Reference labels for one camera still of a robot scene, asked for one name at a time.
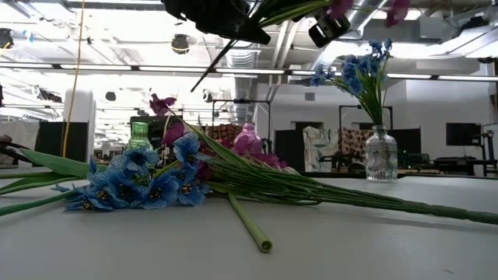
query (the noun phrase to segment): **white table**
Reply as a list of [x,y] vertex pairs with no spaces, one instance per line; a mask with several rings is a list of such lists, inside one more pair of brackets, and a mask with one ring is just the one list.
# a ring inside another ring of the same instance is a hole
[[[493,180],[323,181],[498,212]],[[7,195],[0,205],[49,194]],[[270,254],[221,198],[197,208],[111,213],[64,212],[61,202],[0,217],[0,279],[498,279],[498,226],[347,205],[242,204],[272,238]]]

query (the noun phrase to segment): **green glass vase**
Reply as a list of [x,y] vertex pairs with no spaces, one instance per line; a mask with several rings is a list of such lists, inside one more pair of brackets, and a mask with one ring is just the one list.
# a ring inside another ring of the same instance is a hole
[[149,124],[143,122],[132,123],[132,137],[128,144],[126,144],[125,149],[137,149],[143,146],[147,146],[147,149],[153,150],[153,146],[149,142]]

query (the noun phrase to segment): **glass vase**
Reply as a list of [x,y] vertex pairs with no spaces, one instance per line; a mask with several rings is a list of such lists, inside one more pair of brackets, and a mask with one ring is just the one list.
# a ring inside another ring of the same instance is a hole
[[237,146],[237,143],[244,136],[247,136],[247,143],[244,143],[245,151],[249,152],[250,154],[261,153],[261,150],[263,149],[261,138],[256,134],[253,123],[248,122],[242,126],[242,132],[236,136],[235,140],[233,140],[233,144]]
[[143,122],[132,123],[132,137],[126,144],[125,149],[137,149],[147,146],[148,150],[153,150],[153,146],[149,142],[149,124]]
[[366,140],[366,179],[371,182],[395,182],[398,179],[398,145],[383,125],[373,126]]

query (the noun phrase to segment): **yellow cable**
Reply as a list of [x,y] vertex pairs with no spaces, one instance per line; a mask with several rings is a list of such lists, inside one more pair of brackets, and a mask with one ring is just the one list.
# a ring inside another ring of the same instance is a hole
[[66,126],[65,126],[64,144],[62,144],[62,157],[65,157],[66,149],[68,147],[69,125],[71,124],[72,107],[75,103],[76,84],[78,82],[79,63],[81,61],[81,39],[83,37],[83,14],[84,14],[84,12],[85,12],[85,0],[82,0],[82,2],[81,2],[81,19],[79,21],[78,61],[76,62],[75,82],[72,85],[71,105],[69,105],[68,120],[66,121]]

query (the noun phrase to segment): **patterned fabric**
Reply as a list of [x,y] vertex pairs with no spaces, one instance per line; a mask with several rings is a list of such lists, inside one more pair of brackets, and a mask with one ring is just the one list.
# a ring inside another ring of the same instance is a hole
[[362,158],[365,158],[366,140],[374,135],[371,130],[357,130],[351,128],[343,128],[341,131],[342,153],[359,153]]
[[209,136],[215,140],[233,142],[236,136],[242,132],[242,127],[235,124],[221,124],[208,128]]
[[307,127],[303,129],[304,163],[306,172],[330,172],[331,163],[321,163],[322,156],[332,156],[338,150],[338,132]]

